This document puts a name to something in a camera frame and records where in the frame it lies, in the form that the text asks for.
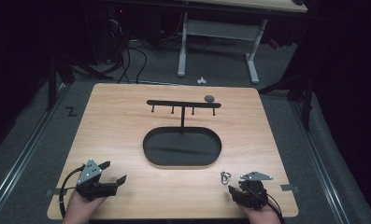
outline human hand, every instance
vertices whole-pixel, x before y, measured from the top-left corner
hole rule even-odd
[[[280,224],[278,214],[268,205],[258,210],[245,207],[239,203],[237,203],[237,206],[249,218],[250,224]]]
[[[107,198],[96,198],[91,202],[83,198],[76,190],[72,192],[66,208],[63,224],[84,224]]]

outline metal rail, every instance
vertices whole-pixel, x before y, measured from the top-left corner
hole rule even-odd
[[[37,124],[36,128],[34,129],[33,133],[31,134],[30,138],[28,139],[27,143],[25,144],[19,158],[15,161],[14,165],[8,172],[7,176],[5,177],[3,183],[0,186],[0,211],[4,206],[7,198],[10,196],[11,191],[16,186],[18,180],[20,179],[22,172],[25,170],[28,162],[31,160],[34,152],[37,148],[37,142],[46,129],[51,116],[54,114],[57,105],[61,102],[64,96],[68,93],[70,87],[62,84],[59,88],[58,100],[54,107],[46,111],[43,115],[41,121]]]
[[[302,111],[299,108],[299,105],[296,102],[289,102],[290,107],[297,117],[297,123],[299,127],[302,129],[302,133],[304,134],[305,139],[307,140],[310,156],[312,159],[312,163],[314,168],[316,169],[317,177],[321,182],[322,189],[325,193],[328,203],[331,206],[331,210],[335,216],[336,223],[348,224],[350,223],[348,216],[346,215],[345,209],[340,202],[339,196],[337,194],[336,188],[331,181],[330,176],[328,175],[327,170],[325,169],[324,163],[322,162],[320,153],[314,144],[313,138],[305,129],[305,126],[302,122]]]

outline wooden board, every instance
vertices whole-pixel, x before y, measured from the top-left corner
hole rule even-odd
[[[221,104],[212,109],[186,110],[185,126],[206,127],[221,139],[218,159],[208,166],[165,167],[150,163],[142,142],[153,128],[179,126],[180,108],[151,106],[147,100],[204,102],[206,95]],[[298,208],[290,191],[278,149],[258,92],[252,88],[97,84],[78,127],[60,181],[88,159],[97,164],[111,161],[100,179],[114,182],[127,175],[116,196],[109,197],[95,213],[96,219],[124,218],[232,218],[244,217],[232,201],[221,171],[232,174],[229,185],[238,187],[240,176],[251,171],[272,175],[263,181],[279,203],[283,216],[294,217]],[[76,184],[70,178],[67,187]],[[60,219],[54,196],[49,218]]]
[[[189,0],[206,4],[218,4],[233,7],[253,7],[258,9],[271,9],[277,11],[306,13],[305,5],[298,6],[292,0]]]

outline small white object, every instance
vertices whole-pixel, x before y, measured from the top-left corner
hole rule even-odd
[[[197,83],[199,83],[199,84],[206,84],[207,81],[205,81],[205,79],[203,77],[200,77],[200,79],[197,80]]]

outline white metal frame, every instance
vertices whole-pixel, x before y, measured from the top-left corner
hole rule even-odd
[[[251,82],[259,83],[255,69],[254,57],[260,44],[267,20],[262,20],[259,26],[241,25],[214,21],[188,20],[188,13],[184,13],[182,28],[182,46],[179,53],[178,76],[185,77],[186,68],[186,41],[187,35],[205,35],[221,38],[240,39],[253,41],[250,53],[247,53],[246,61],[249,67]]]

